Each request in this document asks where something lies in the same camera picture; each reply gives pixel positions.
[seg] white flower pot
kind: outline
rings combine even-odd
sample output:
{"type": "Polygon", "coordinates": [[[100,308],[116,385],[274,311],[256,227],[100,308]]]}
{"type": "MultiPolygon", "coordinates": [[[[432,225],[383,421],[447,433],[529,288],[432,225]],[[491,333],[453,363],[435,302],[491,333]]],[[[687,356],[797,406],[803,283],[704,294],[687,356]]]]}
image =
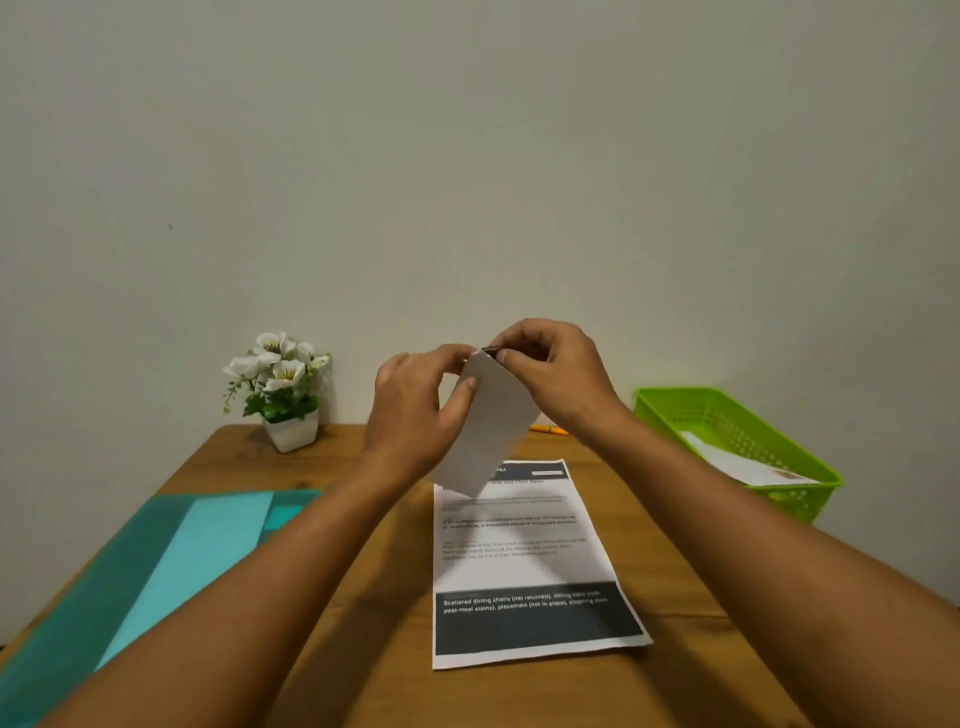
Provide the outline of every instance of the white flower pot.
{"type": "Polygon", "coordinates": [[[263,421],[263,426],[274,441],[276,449],[280,452],[289,452],[292,449],[303,448],[310,445],[317,439],[317,425],[320,423],[320,411],[314,410],[305,415],[301,420],[295,417],[293,420],[287,420],[282,423],[268,423],[263,421]]]}

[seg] white paper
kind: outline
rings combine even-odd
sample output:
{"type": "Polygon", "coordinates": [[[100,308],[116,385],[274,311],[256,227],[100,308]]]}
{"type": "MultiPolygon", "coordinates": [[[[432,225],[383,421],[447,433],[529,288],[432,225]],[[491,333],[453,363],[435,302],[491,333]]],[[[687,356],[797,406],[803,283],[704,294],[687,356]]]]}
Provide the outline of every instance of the white paper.
{"type": "Polygon", "coordinates": [[[540,408],[519,379],[496,359],[474,352],[460,379],[479,383],[464,428],[428,478],[447,490],[477,497],[503,459],[540,415],[540,408]]]}
{"type": "Polygon", "coordinates": [[[699,452],[704,460],[710,463],[721,473],[726,473],[734,480],[746,485],[804,485],[818,483],[808,477],[791,473],[783,468],[750,460],[746,457],[727,452],[724,449],[708,445],[692,432],[682,432],[684,439],[699,452]]]}
{"type": "Polygon", "coordinates": [[[509,460],[476,499],[435,486],[433,546],[434,669],[652,642],[563,460],[509,460]]]}

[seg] left hand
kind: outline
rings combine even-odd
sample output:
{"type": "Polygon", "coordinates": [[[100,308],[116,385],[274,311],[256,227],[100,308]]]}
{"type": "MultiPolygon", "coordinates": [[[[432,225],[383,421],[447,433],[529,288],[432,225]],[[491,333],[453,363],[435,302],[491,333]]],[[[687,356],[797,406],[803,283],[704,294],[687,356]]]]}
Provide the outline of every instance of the left hand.
{"type": "Polygon", "coordinates": [[[440,381],[444,373],[460,374],[474,351],[467,344],[444,344],[388,359],[376,373],[364,458],[407,486],[433,470],[460,434],[477,388],[474,378],[460,382],[441,409],[440,381]]]}

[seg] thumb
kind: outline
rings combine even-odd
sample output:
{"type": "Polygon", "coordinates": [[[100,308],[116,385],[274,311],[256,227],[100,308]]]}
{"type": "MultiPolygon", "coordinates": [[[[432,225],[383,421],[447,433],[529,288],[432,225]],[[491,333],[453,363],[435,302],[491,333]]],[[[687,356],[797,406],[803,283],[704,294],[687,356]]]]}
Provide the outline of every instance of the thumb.
{"type": "Polygon", "coordinates": [[[540,367],[546,366],[543,362],[531,359],[525,353],[515,349],[501,349],[496,353],[496,360],[510,374],[523,382],[527,389],[533,388],[534,379],[537,378],[540,367]]]}
{"type": "Polygon", "coordinates": [[[464,426],[464,421],[467,419],[470,404],[473,402],[473,395],[476,394],[477,391],[477,384],[478,382],[473,376],[464,379],[457,385],[457,388],[453,390],[450,399],[446,401],[446,404],[440,410],[440,414],[438,415],[440,425],[444,429],[450,430],[454,439],[460,434],[460,430],[464,426]]]}

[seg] light blue sheet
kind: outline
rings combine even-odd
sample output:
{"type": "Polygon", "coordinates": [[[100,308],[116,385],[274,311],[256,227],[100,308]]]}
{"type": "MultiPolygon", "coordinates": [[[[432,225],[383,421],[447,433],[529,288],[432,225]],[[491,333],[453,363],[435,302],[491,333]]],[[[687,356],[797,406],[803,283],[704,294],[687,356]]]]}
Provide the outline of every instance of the light blue sheet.
{"type": "Polygon", "coordinates": [[[263,524],[263,530],[276,531],[278,528],[282,528],[302,510],[302,505],[276,506],[274,510],[270,512],[270,515],[267,516],[267,522],[263,524]]]}
{"type": "Polygon", "coordinates": [[[190,506],[97,669],[253,551],[273,497],[208,497],[190,506]]]}

